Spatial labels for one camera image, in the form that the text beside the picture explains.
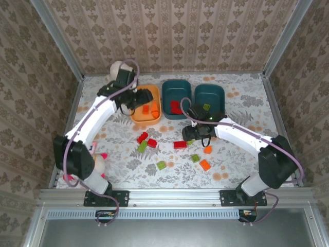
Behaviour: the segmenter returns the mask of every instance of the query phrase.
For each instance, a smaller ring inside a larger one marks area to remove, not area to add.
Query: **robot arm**
[[[94,169],[95,162],[87,147],[90,147],[106,120],[122,104],[126,105],[128,109],[134,110],[153,100],[149,90],[137,90],[135,84],[130,90],[112,97],[111,100],[107,99],[108,96],[131,84],[135,78],[131,67],[124,64],[122,66],[124,69],[119,69],[120,64],[121,62],[116,62],[111,66],[111,78],[115,77],[116,80],[99,90],[95,102],[81,121],[65,136],[58,135],[53,141],[56,167],[63,170],[65,149],[70,143],[66,160],[67,173],[79,177],[93,191],[108,196],[112,194],[112,185]]]
[[[216,126],[192,122],[191,126],[185,127],[182,131],[185,141],[216,136],[243,148],[258,159],[259,173],[247,177],[235,189],[236,197],[242,204],[267,188],[279,188],[298,168],[285,154],[263,141],[263,139],[267,140],[293,155],[288,141],[280,135],[276,138],[260,135],[238,125],[221,112],[211,116],[199,104],[191,106],[187,114],[196,120],[220,124]]]

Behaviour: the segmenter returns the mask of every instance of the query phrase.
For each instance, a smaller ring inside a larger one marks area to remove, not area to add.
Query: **wall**
[[[0,1],[0,246],[19,246],[77,81],[29,1]]]
[[[270,81],[305,183],[329,225],[329,1],[313,1]]]
[[[262,70],[296,0],[44,0],[86,74]]]

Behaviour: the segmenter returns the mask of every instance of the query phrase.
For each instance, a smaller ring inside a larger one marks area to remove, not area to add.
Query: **green cube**
[[[188,142],[186,142],[187,143],[187,146],[192,145],[193,142],[194,142],[194,140],[189,140]]]
[[[142,143],[139,145],[137,151],[144,153],[146,147],[148,146],[148,142],[146,140],[142,141]]]
[[[196,163],[196,162],[200,161],[200,158],[199,158],[199,156],[197,154],[194,154],[191,157],[192,157],[193,163]]]
[[[208,112],[210,109],[210,105],[209,104],[204,104],[204,109]]]
[[[165,169],[167,166],[166,166],[166,163],[164,161],[160,161],[158,164],[156,164],[159,168],[159,170],[161,171],[162,169]]]

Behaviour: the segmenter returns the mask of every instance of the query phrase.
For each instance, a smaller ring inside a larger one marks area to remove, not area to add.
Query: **metal frame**
[[[199,209],[199,210],[223,210],[223,209],[246,209],[250,207],[222,207],[218,189],[128,189],[130,200],[127,208],[120,210],[159,210],[159,209]],[[327,236],[321,231],[322,219],[317,217],[316,200],[310,188],[280,188],[269,190],[275,193],[280,202],[278,208],[303,208],[308,218],[314,242],[316,246],[328,242]],[[40,200],[32,219],[25,247],[39,246],[43,230],[47,220],[47,214],[53,209],[74,209],[75,211],[95,209],[84,207],[85,190],[83,189],[43,189]],[[271,208],[275,198],[267,198],[268,206]],[[114,207],[98,207],[97,209],[115,209]]]
[[[80,101],[82,90],[83,90],[83,85],[84,85],[84,81],[82,81],[81,83],[78,84],[76,95],[74,96],[74,100],[72,103],[71,111],[70,111],[70,114],[67,119],[64,134],[67,133],[73,127],[74,118],[76,117],[77,109],[79,106],[79,101]],[[57,167],[54,165],[52,174],[51,174],[51,178],[49,181],[49,185],[48,185],[49,189],[54,188],[56,177],[57,177],[58,173],[59,173],[59,171],[58,171]]]
[[[53,40],[57,44],[57,47],[60,49],[63,54],[67,64],[70,66],[73,74],[77,78],[77,81],[80,83],[83,80],[82,69],[76,60],[75,55],[72,53],[70,46],[65,41],[65,35],[62,34],[58,25],[55,22],[54,17],[52,16],[50,10],[45,4],[44,0],[31,0],[33,6],[41,17],[43,23],[47,27],[49,33],[51,34]]]
[[[313,0],[300,0],[297,2],[289,21],[284,27],[283,32],[264,67],[263,71],[265,76],[269,77],[272,74],[276,64],[281,58],[284,50],[287,48],[287,45],[295,34],[296,29],[298,28],[312,1]]]

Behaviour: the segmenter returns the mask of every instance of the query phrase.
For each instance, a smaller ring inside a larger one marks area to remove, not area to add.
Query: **floral tablecloth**
[[[226,114],[237,123],[264,135],[276,136],[276,126],[259,74],[218,75],[143,75],[140,84],[155,84],[161,91],[169,79],[185,79],[196,86],[203,83],[220,85],[225,90]],[[106,84],[105,77],[86,77],[75,117],[75,125],[93,104],[97,91]],[[189,120],[168,120],[163,115],[160,123],[149,127],[136,126],[130,117],[118,111],[112,115],[96,135],[96,153],[107,153],[106,178],[113,188],[223,188],[236,187],[248,175],[258,171],[258,161],[245,150],[228,141],[212,138],[212,153],[204,154],[201,141],[187,149],[174,149],[173,142],[182,140],[183,127]],[[146,131],[158,141],[153,149],[137,151],[137,137]],[[204,171],[193,163],[191,155],[206,159],[211,169]],[[165,161],[167,167],[159,170],[156,164]],[[57,188],[67,188],[62,172]]]

